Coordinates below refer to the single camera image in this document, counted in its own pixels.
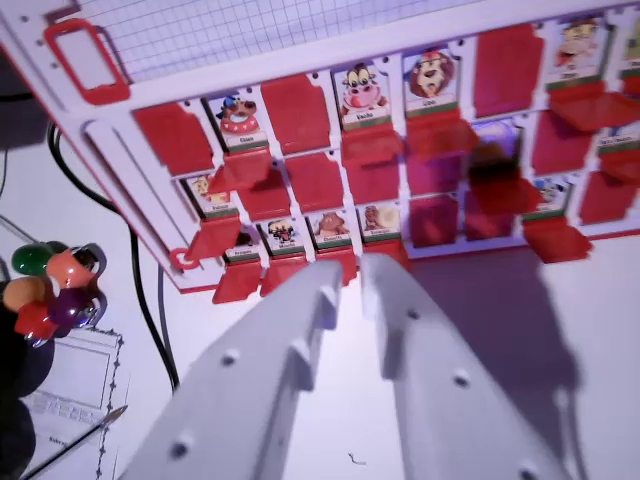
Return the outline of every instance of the pencil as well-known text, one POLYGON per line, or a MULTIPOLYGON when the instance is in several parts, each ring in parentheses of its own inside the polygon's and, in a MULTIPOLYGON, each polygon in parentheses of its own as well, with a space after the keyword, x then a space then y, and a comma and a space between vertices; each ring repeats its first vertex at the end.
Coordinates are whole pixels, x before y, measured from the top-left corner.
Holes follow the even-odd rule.
POLYGON ((120 418, 120 415, 122 415, 126 409, 127 409, 127 405, 124 405, 124 406, 122 406, 120 408, 116 408, 115 410, 112 410, 110 413, 105 415, 104 418, 101 421, 96 423, 93 427, 91 427, 85 433, 80 435, 73 442, 67 444, 67 446, 65 446, 62 450, 57 452, 55 455, 49 457, 47 460, 42 462, 37 467, 35 467, 32 470, 28 471, 25 474, 24 477, 20 478, 20 480, 29 480, 30 478, 35 478, 36 475, 41 473, 46 468, 50 467, 54 462, 56 462, 57 460, 62 458, 64 455, 69 453, 75 447, 77 447, 78 445, 82 444, 91 435, 93 435, 97 431, 102 430, 106 426, 111 425, 113 422, 115 422, 118 418, 120 418))

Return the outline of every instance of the grid paper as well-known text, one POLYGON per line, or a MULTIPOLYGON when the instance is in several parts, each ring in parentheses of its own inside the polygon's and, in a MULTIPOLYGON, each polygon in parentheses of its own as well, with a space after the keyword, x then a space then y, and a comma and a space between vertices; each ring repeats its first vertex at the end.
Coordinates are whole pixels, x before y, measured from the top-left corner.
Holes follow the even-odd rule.
POLYGON ((79 0, 133 82, 479 0, 79 0))

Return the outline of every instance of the black cable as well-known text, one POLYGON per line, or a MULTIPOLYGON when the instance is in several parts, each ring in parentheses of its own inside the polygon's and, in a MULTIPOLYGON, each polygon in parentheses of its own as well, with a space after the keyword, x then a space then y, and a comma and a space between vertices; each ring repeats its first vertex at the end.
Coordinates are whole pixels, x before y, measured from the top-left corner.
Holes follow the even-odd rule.
POLYGON ((24 92, 24 93, 16 93, 13 95, 0 96, 0 103, 23 102, 25 100, 33 100, 33 93, 24 92))
MULTIPOLYGON (((69 170, 62 154, 60 153, 60 130, 53 123, 49 124, 49 128, 47 129, 47 145, 49 146, 49 151, 53 156, 58 167, 62 170, 62 173, 69 179, 73 185, 84 193, 87 197, 89 197, 94 202, 99 203, 104 208, 111 210, 117 215, 120 215, 116 207, 109 200, 104 198, 102 195, 97 194, 90 188, 88 188, 84 183, 75 176, 75 174, 69 170)), ((158 354, 162 359, 162 363, 164 364, 164 368, 167 371, 167 375, 169 376, 169 381, 171 382, 171 390, 176 391, 178 386, 180 385, 180 379, 178 377, 178 371, 175 366, 175 362, 173 361, 173 355, 170 353, 169 346, 169 337, 168 333, 165 333, 166 325, 163 327, 163 334, 165 335, 165 344, 162 343, 162 339, 158 335, 158 330, 156 329, 155 323, 153 322, 153 318, 151 317, 151 313, 149 312, 149 307, 147 305, 147 300, 144 296, 144 289, 142 288, 142 278, 140 275, 140 254, 138 251, 138 237, 136 233, 129 227, 129 235, 131 237, 131 267, 133 270, 133 283, 136 288, 136 295, 138 296, 138 303, 140 304, 140 310, 142 310, 142 316, 144 317, 144 321, 147 324, 147 328, 149 329, 149 333, 151 334, 151 338, 153 339, 153 343, 158 350, 158 354)), ((163 324, 164 317, 164 306, 160 309, 161 316, 161 325, 163 324)))
POLYGON ((140 309, 142 310, 142 316, 144 317, 144 321, 149 328, 149 333, 151 333, 151 337, 153 338, 153 343, 156 344, 158 348, 158 353, 160 357, 162 357, 162 363, 164 363, 165 368, 167 369, 167 374, 169 375, 169 381, 171 382, 171 390, 174 392, 180 385, 180 380, 178 379, 178 372, 176 371, 176 367, 169 358, 169 354, 167 353, 166 346, 162 345, 162 339, 160 335, 158 335, 158 330, 156 329, 155 324, 153 323, 153 319, 151 318, 151 313, 149 312, 149 307, 147 306, 147 300, 144 296, 144 290, 142 288, 142 278, 140 276, 140 257, 138 253, 138 236, 136 232, 134 232, 131 228, 129 228, 129 235, 131 237, 131 267, 133 269, 133 283, 136 286, 136 294, 138 295, 138 301, 140 303, 140 309))

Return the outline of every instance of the green bead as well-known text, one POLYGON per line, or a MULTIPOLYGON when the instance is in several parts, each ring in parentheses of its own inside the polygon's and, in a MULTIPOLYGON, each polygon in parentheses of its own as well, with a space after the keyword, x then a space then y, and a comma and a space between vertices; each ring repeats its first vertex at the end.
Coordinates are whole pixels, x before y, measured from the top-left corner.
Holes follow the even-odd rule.
POLYGON ((64 243, 57 240, 51 240, 50 242, 47 242, 47 245, 49 245, 49 248, 53 250, 53 253, 62 253, 69 248, 64 243))
POLYGON ((53 251, 45 243, 23 245, 13 252, 11 265, 23 275, 44 275, 53 251))

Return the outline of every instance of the character card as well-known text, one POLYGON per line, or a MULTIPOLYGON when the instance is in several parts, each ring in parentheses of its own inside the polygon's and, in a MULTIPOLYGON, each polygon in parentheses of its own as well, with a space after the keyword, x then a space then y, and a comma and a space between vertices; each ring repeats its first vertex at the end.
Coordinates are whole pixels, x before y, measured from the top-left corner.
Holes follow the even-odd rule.
POLYGON ((640 75, 640 16, 636 18, 624 50, 622 78, 640 75))
POLYGON ((345 131, 391 121, 389 79, 373 62, 334 72, 338 110, 345 131))
POLYGON ((308 215, 307 225, 318 250, 351 245, 351 232, 344 210, 308 215))
POLYGON ((182 178, 180 183, 200 218, 219 218, 235 215, 238 209, 229 192, 209 193, 213 172, 182 178))
POLYGON ((229 152, 269 145, 267 135, 256 119, 257 105, 240 95, 227 95, 207 101, 229 152))
POLYGON ((554 28, 550 40, 553 55, 547 69, 547 89, 598 80, 608 50, 609 30, 604 18, 573 18, 559 22, 554 28))
POLYGON ((598 155, 640 150, 640 121, 608 129, 608 136, 598 141, 598 155))
POLYGON ((258 241, 254 240, 251 234, 243 228, 238 234, 235 246, 225 252, 225 259, 229 263, 260 259, 258 241))
POLYGON ((400 238, 400 203, 389 202, 358 208, 365 243, 400 238))
POLYGON ((258 225, 262 238, 267 244, 269 255, 291 255, 304 253, 302 236, 292 218, 270 220, 258 225))
POLYGON ((520 129, 504 118, 471 125, 479 138, 469 155, 469 169, 517 166, 520 157, 520 129))
POLYGON ((407 118, 452 110, 458 106, 458 61, 448 48, 404 57, 407 118))
POLYGON ((555 175, 533 179, 533 186, 542 195, 536 211, 522 216, 523 220, 558 217, 564 215, 578 175, 555 175))

